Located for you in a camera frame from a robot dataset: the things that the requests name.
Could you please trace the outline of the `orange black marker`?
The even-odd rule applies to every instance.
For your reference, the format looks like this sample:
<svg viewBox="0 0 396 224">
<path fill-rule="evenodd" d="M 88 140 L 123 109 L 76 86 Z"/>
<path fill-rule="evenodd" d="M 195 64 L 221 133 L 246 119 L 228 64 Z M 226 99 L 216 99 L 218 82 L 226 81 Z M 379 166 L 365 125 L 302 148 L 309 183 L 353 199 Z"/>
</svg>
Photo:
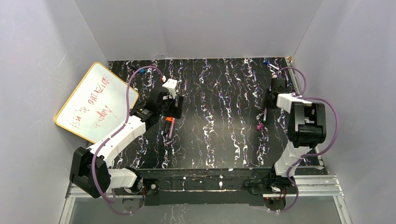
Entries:
<svg viewBox="0 0 396 224">
<path fill-rule="evenodd" d="M 163 126 L 162 135 L 167 135 L 170 131 L 171 121 L 166 120 Z"/>
</svg>

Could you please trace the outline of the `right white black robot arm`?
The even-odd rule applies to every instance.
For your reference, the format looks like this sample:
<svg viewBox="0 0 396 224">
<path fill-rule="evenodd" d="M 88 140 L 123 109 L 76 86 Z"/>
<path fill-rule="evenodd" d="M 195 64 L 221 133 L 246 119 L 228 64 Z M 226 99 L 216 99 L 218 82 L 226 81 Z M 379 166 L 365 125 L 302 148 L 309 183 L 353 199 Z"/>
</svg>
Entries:
<svg viewBox="0 0 396 224">
<path fill-rule="evenodd" d="M 264 100 L 265 108 L 282 109 L 289 115 L 288 143 L 268 175 L 267 187 L 272 191 L 290 187 L 305 154 L 326 138 L 325 105 L 297 98 L 287 90 L 286 78 L 273 75 Z"/>
</svg>

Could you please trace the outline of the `pink marker pen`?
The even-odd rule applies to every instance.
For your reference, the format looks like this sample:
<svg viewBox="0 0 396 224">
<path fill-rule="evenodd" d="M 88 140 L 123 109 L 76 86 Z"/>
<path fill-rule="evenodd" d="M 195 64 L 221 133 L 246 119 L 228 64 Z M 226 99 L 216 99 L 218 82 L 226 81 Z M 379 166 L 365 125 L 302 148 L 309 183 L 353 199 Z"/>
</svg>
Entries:
<svg viewBox="0 0 396 224">
<path fill-rule="evenodd" d="M 170 130 L 169 130 L 168 138 L 171 138 L 171 136 L 172 136 L 172 132 L 173 132 L 173 128 L 174 128 L 174 123 L 175 123 L 175 118 L 172 118 L 172 122 L 171 122 L 171 125 L 170 125 Z"/>
</svg>

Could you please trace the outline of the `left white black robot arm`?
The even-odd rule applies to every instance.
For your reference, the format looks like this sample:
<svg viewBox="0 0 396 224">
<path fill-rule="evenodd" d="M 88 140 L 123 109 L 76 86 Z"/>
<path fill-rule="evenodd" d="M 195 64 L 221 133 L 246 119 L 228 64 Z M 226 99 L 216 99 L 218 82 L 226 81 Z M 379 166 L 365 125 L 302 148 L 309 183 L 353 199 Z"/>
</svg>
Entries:
<svg viewBox="0 0 396 224">
<path fill-rule="evenodd" d="M 184 97 L 160 88 L 137 103 L 113 133 L 88 148 L 79 147 L 72 158 L 70 182 L 93 198 L 109 189 L 143 189 L 142 177 L 133 168 L 110 169 L 111 162 L 135 139 L 156 125 L 161 117 L 180 119 Z"/>
</svg>

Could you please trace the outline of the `green white marker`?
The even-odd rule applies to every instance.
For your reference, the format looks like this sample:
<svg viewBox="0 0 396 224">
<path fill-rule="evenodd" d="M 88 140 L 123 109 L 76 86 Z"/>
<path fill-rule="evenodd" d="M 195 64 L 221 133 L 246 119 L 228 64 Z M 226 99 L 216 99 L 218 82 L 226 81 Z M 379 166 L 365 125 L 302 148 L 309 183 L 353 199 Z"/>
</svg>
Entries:
<svg viewBox="0 0 396 224">
<path fill-rule="evenodd" d="M 268 112 L 267 108 L 264 108 L 264 114 L 263 114 L 263 119 L 262 119 L 264 123 L 267 120 L 267 112 Z"/>
</svg>

